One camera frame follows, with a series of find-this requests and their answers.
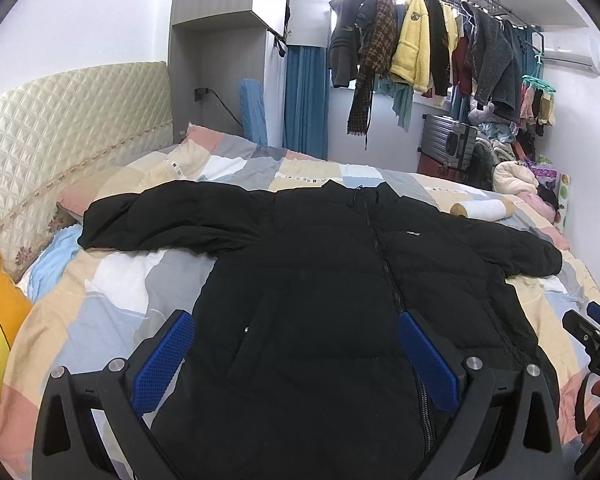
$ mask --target air conditioner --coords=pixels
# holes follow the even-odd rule
[[[545,64],[566,66],[600,75],[600,51],[596,42],[586,32],[544,32]],[[534,35],[534,45],[541,46],[541,40]]]

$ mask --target silver suitcase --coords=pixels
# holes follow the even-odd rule
[[[471,164],[478,129],[450,117],[423,115],[420,151],[443,166],[464,171]]]

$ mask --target headboard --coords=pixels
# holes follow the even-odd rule
[[[173,142],[164,62],[43,77],[0,95],[0,252],[18,280],[59,228],[58,192]]]

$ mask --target human hand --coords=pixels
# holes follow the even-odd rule
[[[593,385],[591,393],[597,397],[600,397],[600,380]],[[598,407],[591,412],[587,419],[587,428],[582,433],[582,443],[588,446],[600,431],[600,414],[598,413]]]

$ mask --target power cord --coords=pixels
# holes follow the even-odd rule
[[[240,124],[240,127],[242,127],[242,123],[238,119],[235,118],[234,113],[231,110],[229,110],[229,107],[226,104],[224,104],[224,101],[222,101],[220,96],[212,88],[196,88],[193,91],[193,100],[195,102],[198,102],[198,101],[202,100],[202,98],[207,94],[215,95],[218,98],[218,101],[220,101],[220,104],[224,107],[224,109],[227,112],[229,112],[229,115],[231,115],[232,118],[234,118],[234,121],[237,122],[238,124]]]

